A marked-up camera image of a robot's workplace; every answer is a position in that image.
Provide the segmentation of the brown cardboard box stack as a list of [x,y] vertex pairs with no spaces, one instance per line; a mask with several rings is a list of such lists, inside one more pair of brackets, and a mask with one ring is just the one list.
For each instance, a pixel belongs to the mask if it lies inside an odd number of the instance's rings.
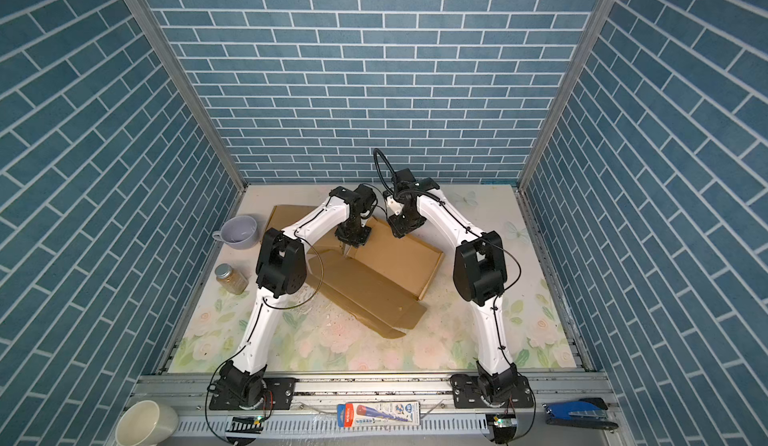
[[343,251],[332,232],[309,260],[306,284],[386,339],[414,329],[427,311],[423,298],[443,260],[438,248],[412,236],[393,236],[390,226],[368,220],[365,245]]

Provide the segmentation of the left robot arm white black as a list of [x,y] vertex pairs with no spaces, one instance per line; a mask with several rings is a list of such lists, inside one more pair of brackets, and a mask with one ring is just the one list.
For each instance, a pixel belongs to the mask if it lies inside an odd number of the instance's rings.
[[315,243],[334,231],[345,245],[364,245],[371,233],[365,225],[378,201],[366,185],[338,186],[328,199],[303,218],[281,229],[265,231],[255,267],[256,301],[235,354],[212,374],[206,406],[212,410],[270,409],[273,395],[264,374],[271,341],[287,301],[308,279],[307,255],[321,258]]

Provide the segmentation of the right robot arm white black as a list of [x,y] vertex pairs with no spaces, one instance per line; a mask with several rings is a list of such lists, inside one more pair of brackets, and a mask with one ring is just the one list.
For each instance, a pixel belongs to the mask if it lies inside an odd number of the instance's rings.
[[393,173],[384,197],[395,236],[403,237],[429,222],[455,247],[452,279],[473,313],[481,398],[491,406],[532,407],[535,397],[511,359],[503,327],[502,296],[508,271],[500,235],[474,226],[434,180],[418,180],[407,168]]

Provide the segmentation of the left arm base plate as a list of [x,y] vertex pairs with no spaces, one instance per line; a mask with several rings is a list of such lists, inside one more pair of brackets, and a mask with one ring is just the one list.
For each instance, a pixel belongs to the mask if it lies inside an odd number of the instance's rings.
[[208,387],[207,406],[214,411],[289,410],[295,386],[296,379],[290,377],[257,376],[242,381],[220,377]]

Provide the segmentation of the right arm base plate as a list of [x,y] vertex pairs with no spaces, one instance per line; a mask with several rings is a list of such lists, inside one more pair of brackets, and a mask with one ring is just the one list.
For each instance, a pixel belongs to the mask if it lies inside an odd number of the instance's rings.
[[478,375],[454,374],[449,378],[449,384],[456,409],[534,407],[533,392],[525,376],[519,376],[506,391],[487,395]]

